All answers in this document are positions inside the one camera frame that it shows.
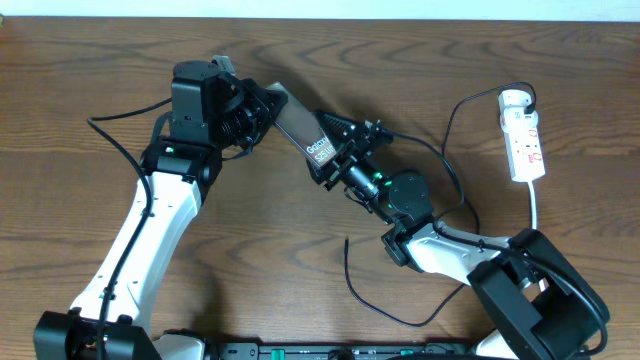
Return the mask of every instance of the white power strip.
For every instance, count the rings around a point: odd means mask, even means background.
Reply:
[[[545,174],[538,137],[538,113],[525,114],[531,96],[521,90],[505,90],[498,96],[500,126],[507,144],[511,179],[531,182]]]

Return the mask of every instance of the electrical outlet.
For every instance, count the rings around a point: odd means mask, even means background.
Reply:
[[[523,128],[504,133],[511,180],[533,181],[545,174],[538,128]]]

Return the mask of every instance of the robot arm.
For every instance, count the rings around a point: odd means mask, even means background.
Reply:
[[[270,88],[286,92],[280,84]],[[387,176],[371,159],[394,133],[380,124],[308,111],[301,129],[295,124],[305,109],[288,96],[275,125],[307,157],[312,179],[327,190],[342,182],[347,197],[350,191],[357,198],[352,200],[394,225],[382,242],[397,265],[446,275],[474,289],[499,331],[476,353],[567,359],[603,330],[609,321],[606,305],[542,233],[525,229],[514,237],[487,237],[447,226],[433,216],[420,173]],[[547,271],[533,266],[534,259]],[[521,290],[542,278],[549,287],[529,302]]]
[[[34,332],[38,359],[92,359],[100,310],[116,263],[124,259],[107,303],[105,355],[111,359],[201,359],[205,343],[163,336],[152,344],[151,313],[180,237],[198,214],[222,168],[222,150],[252,151],[286,103],[286,94],[238,80],[226,57],[188,61],[173,69],[173,111],[160,116],[140,166],[153,197],[149,216],[125,254],[146,206],[142,180],[133,205],[102,266],[67,314],[45,312]],[[169,123],[169,136],[160,136]]]

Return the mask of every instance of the black cable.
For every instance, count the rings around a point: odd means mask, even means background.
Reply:
[[[481,96],[485,96],[488,94],[491,94],[494,91],[498,91],[498,90],[502,90],[502,89],[507,89],[507,88],[512,88],[515,86],[527,86],[529,89],[531,89],[531,93],[533,94],[533,99],[531,101],[531,104],[527,105],[527,107],[524,110],[525,114],[531,114],[535,109],[536,109],[536,101],[538,100],[538,97],[536,96],[536,90],[533,88],[533,86],[531,84],[529,84],[528,82],[524,82],[524,81],[516,81],[510,84],[505,84],[505,85],[500,85],[498,87],[494,87],[493,89],[489,89],[487,91],[483,91],[481,93],[475,94],[475,95],[471,95],[467,98],[462,99],[457,105],[456,107],[453,108],[453,112],[451,113],[451,117],[449,118],[449,125],[447,125],[447,132],[444,134],[444,140],[442,141],[442,155],[445,155],[445,148],[447,147],[447,141],[449,140],[449,134],[451,133],[451,126],[453,125],[453,118],[454,116],[456,116],[456,111],[458,111],[458,108],[460,107],[460,105],[471,101],[473,99],[477,99]]]
[[[233,155],[230,158],[222,158],[222,161],[231,161],[231,160],[240,159],[242,157],[251,155],[252,153],[253,153],[253,144],[251,144],[246,150],[243,150],[243,151]]]
[[[451,292],[451,294],[449,294],[444,301],[442,301],[442,303],[440,303],[440,305],[438,305],[438,307],[436,308],[436,310],[431,314],[431,316],[429,316],[429,318],[423,322],[419,322],[419,323],[410,323],[410,322],[406,322],[403,320],[398,319],[397,317],[390,315],[388,313],[386,313],[385,311],[371,305],[370,303],[368,303],[366,300],[364,300],[363,298],[360,297],[360,295],[358,295],[358,293],[356,292],[356,290],[353,288],[353,285],[351,284],[351,278],[349,276],[349,238],[346,238],[344,240],[344,276],[347,280],[347,287],[349,287],[349,291],[351,291],[351,295],[353,295],[354,298],[356,298],[356,300],[358,300],[360,302],[360,304],[364,305],[366,308],[373,310],[374,312],[389,318],[397,323],[400,323],[402,325],[405,326],[409,326],[409,327],[423,327],[427,324],[429,324],[433,319],[435,319],[435,317],[438,315],[438,313],[440,312],[440,310],[442,310],[442,308],[444,308],[445,305],[447,305],[447,303],[449,302],[449,300],[451,300],[460,290],[462,290],[462,288],[465,286],[465,284],[461,284],[460,286],[458,286],[455,290],[453,290],[453,292]]]
[[[473,99],[477,99],[481,96],[484,95],[488,95],[494,91],[498,91],[498,90],[502,90],[502,89],[506,89],[506,88],[510,88],[510,87],[514,87],[514,86],[520,86],[520,85],[524,85],[527,86],[531,89],[531,93],[533,94],[533,101],[531,102],[531,104],[529,104],[526,108],[525,108],[525,113],[530,114],[535,110],[535,106],[536,106],[536,101],[537,101],[537,96],[536,96],[536,90],[533,88],[533,86],[527,82],[522,82],[522,81],[518,81],[518,82],[514,82],[514,83],[510,83],[510,84],[505,84],[505,85],[500,85],[498,87],[495,87],[493,89],[489,89],[487,91],[483,91],[481,93],[469,96],[467,98],[462,99],[454,108],[453,108],[453,112],[451,112],[451,117],[449,118],[449,124],[447,125],[447,131],[444,134],[444,140],[442,141],[442,145],[440,146],[441,148],[441,153],[442,156],[445,157],[445,151],[447,149],[447,141],[449,140],[449,135],[451,133],[451,128],[453,126],[453,119],[456,115],[456,112],[458,111],[458,108],[468,102],[471,101]],[[453,174],[451,172],[448,172],[449,176],[451,177],[451,180],[453,180]],[[464,203],[467,205],[467,207],[469,208],[469,210],[471,211],[471,214],[473,215],[474,221],[476,223],[476,234],[480,234],[480,217],[478,216],[478,212],[476,211],[475,207],[473,206],[473,204],[471,204],[471,201],[469,201],[469,199],[465,198],[464,199]]]
[[[139,114],[151,111],[151,110],[155,110],[155,109],[157,109],[157,108],[159,108],[159,107],[161,107],[163,105],[166,105],[166,104],[168,104],[170,102],[171,102],[171,98],[166,99],[166,100],[164,100],[162,102],[159,102],[158,104],[155,104],[155,105],[150,106],[150,107],[145,108],[145,109],[136,110],[136,111],[132,111],[132,112],[129,112],[129,113],[120,114],[120,115],[112,115],[112,116],[104,116],[104,117],[90,117],[90,118],[87,119],[87,123],[89,124],[89,126],[91,126],[91,128],[93,128],[93,130],[95,130],[98,134],[100,134],[100,136],[105,138],[109,143],[111,143],[111,145],[113,145],[125,157],[125,159],[127,159],[127,161],[129,161],[129,164],[131,164],[133,169],[136,171],[136,174],[138,175],[138,178],[140,179],[140,182],[142,183],[142,187],[144,188],[145,196],[147,198],[146,199],[146,205],[145,205],[144,210],[142,211],[142,214],[141,214],[141,217],[140,217],[140,221],[138,222],[138,225],[136,226],[135,230],[133,231],[133,234],[131,235],[131,239],[129,239],[129,242],[127,243],[127,246],[125,247],[124,251],[122,252],[122,255],[120,256],[120,259],[118,259],[118,262],[116,263],[116,266],[113,268],[113,273],[111,274],[111,278],[109,279],[109,282],[107,283],[107,287],[105,287],[105,289],[104,289],[103,298],[102,298],[102,305],[100,306],[100,316],[98,318],[97,335],[96,335],[96,350],[97,350],[97,358],[98,358],[98,360],[102,360],[105,357],[104,356],[104,351],[105,351],[105,349],[104,349],[104,326],[105,326],[105,322],[106,322],[106,319],[107,319],[107,312],[108,312],[108,309],[109,309],[109,301],[113,297],[114,287],[115,287],[115,284],[116,284],[116,282],[118,280],[118,276],[120,275],[120,271],[122,270],[122,267],[124,266],[124,263],[126,262],[127,257],[129,256],[129,253],[131,252],[131,249],[133,249],[133,245],[135,244],[136,239],[140,235],[140,232],[142,231],[142,228],[144,227],[145,223],[147,222],[147,219],[149,218],[149,215],[151,213],[151,206],[152,206],[152,203],[153,203],[153,197],[151,196],[151,187],[149,186],[149,182],[147,181],[147,178],[146,178],[146,176],[144,174],[144,171],[142,170],[140,165],[138,165],[138,163],[133,158],[133,156],[131,156],[131,154],[124,147],[122,147],[122,145],[120,145],[114,138],[112,138],[109,134],[107,134],[104,130],[102,130],[95,123],[95,121],[115,120],[115,119],[122,119],[122,118],[130,117],[130,116],[139,115]]]
[[[369,209],[369,207],[367,206],[367,204],[364,203],[364,201],[356,200],[356,199],[352,198],[351,195],[349,195],[349,187],[348,186],[345,186],[345,188],[344,188],[344,196],[347,199],[349,199],[349,200],[353,201],[354,203],[356,203],[356,204],[362,206],[363,208],[365,208],[365,210],[367,210],[367,212],[369,214],[373,213],[373,210]]]
[[[507,249],[501,246],[497,246],[497,245],[491,245],[491,244],[486,244],[484,242],[477,242],[477,241],[471,241],[471,240],[466,240],[466,239],[462,239],[462,238],[458,238],[456,236],[453,235],[449,235],[446,234],[445,232],[442,231],[442,229],[439,228],[439,220],[440,218],[442,218],[444,215],[450,213],[451,211],[461,207],[464,205],[464,189],[462,188],[462,185],[460,183],[460,180],[458,179],[458,176],[456,175],[455,171],[453,170],[453,168],[451,167],[451,165],[449,164],[449,162],[446,160],[446,158],[439,153],[431,144],[427,143],[426,141],[422,140],[422,139],[418,139],[415,138],[413,136],[408,136],[408,135],[404,135],[404,134],[398,134],[398,133],[394,133],[393,131],[387,130],[387,129],[383,129],[382,131],[385,131],[393,136],[397,136],[399,138],[403,138],[403,139],[407,139],[407,140],[412,140],[415,142],[418,142],[424,146],[426,146],[429,150],[431,150],[441,161],[442,163],[445,165],[445,168],[447,169],[447,171],[451,171],[451,175],[452,175],[452,179],[453,182],[456,186],[456,188],[458,189],[458,192],[461,194],[461,199],[458,202],[458,204],[452,208],[446,209],[444,210],[442,213],[440,213],[439,215],[437,215],[434,220],[433,220],[433,229],[434,231],[446,238],[449,239],[451,241],[454,242],[458,242],[461,244],[465,244],[465,245],[469,245],[469,246],[474,246],[474,247],[478,247],[480,249],[490,249],[490,250],[496,250],[496,251],[500,251],[502,254],[505,254],[509,257],[512,257],[516,260],[525,262],[529,265],[531,265],[534,268],[537,268],[543,272],[546,272],[549,276],[551,276],[556,282],[562,283],[563,285],[565,285],[566,287],[568,287],[569,289],[571,289],[571,291],[573,291],[574,294],[576,294],[576,296],[578,298],[580,298],[580,300],[584,303],[584,305],[587,307],[587,310],[591,313],[591,315],[593,316],[593,318],[595,319],[596,323],[598,324],[598,328],[600,329],[600,343],[598,344],[598,346],[596,346],[595,348],[591,349],[591,350],[587,350],[585,352],[581,352],[579,354],[577,354],[577,356],[579,357],[584,357],[584,356],[593,356],[595,354],[600,353],[602,350],[604,350],[604,348],[607,345],[607,341],[608,341],[608,332],[607,332],[607,328],[605,326],[604,320],[603,320],[603,315],[600,313],[600,310],[598,310],[597,305],[595,305],[595,301],[593,299],[591,299],[588,295],[586,295],[584,293],[584,291],[578,286],[575,285],[573,283],[573,281],[571,280],[571,278],[566,275],[563,271],[561,271],[560,269],[558,269],[557,267],[553,266],[552,264],[547,263],[546,261],[543,261],[541,259],[535,258],[533,256],[525,256],[517,251],[513,251],[511,249]]]
[[[456,172],[453,170],[453,167],[451,166],[451,164],[449,163],[449,161],[435,148],[433,147],[433,145],[429,144],[428,142],[419,139],[417,137],[413,137],[413,136],[409,136],[409,135],[404,135],[404,134],[400,134],[397,132],[393,132],[389,129],[382,129],[382,132],[387,133],[388,135],[391,136],[395,136],[395,137],[399,137],[401,139],[405,139],[405,140],[411,140],[411,141],[415,141],[419,144],[424,145],[425,147],[427,147],[427,149],[431,150],[431,152],[436,155],[436,157],[442,162],[442,165],[444,165],[444,168],[447,170],[447,173],[449,173],[451,180],[453,181],[454,186],[456,187],[456,190],[458,191],[458,193],[460,194],[460,201],[458,202],[458,204],[456,204],[455,206],[448,208],[446,210],[444,210],[440,215],[438,215],[438,217],[442,217],[445,214],[448,214],[458,208],[460,208],[461,206],[464,205],[464,188],[462,187],[462,184],[460,183],[460,179],[458,178],[458,175],[456,174]]]
[[[90,117],[89,119],[93,120],[93,121],[105,121],[105,120],[116,120],[116,119],[124,119],[126,117],[131,117],[131,116],[136,116],[136,115],[140,115],[140,114],[144,114],[146,112],[149,112],[151,110],[155,110],[159,107],[162,107],[164,105],[167,105],[168,103],[171,102],[171,98],[162,100],[161,102],[155,104],[155,105],[151,105],[147,108],[144,109],[140,109],[140,110],[136,110],[136,111],[132,111],[132,112],[128,112],[128,113],[124,113],[124,114],[119,114],[119,115],[111,115],[111,116],[101,116],[101,117]]]

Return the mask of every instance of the wooden table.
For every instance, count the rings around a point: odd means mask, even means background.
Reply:
[[[0,28],[0,357],[33,357],[44,310],[64,312],[98,269],[133,198],[130,166],[85,123],[169,95],[179,61],[229,55],[240,77],[280,81],[310,109],[438,144],[453,106],[525,80],[539,95],[547,175],[536,182],[541,230],[611,310],[600,358],[640,347],[640,26],[637,24],[8,18]],[[498,105],[458,113],[449,156],[483,233],[528,225],[528,193],[510,181]],[[135,156],[159,112],[105,128]],[[398,141],[389,171],[427,177],[438,209],[455,203],[438,161]],[[327,193],[302,156],[272,131],[227,163],[183,236],[158,295],[153,334],[187,327],[284,341],[479,340],[492,329],[463,290],[428,327],[396,325],[349,294],[422,320],[456,284],[396,267],[375,216]],[[472,228],[468,213],[450,222]]]

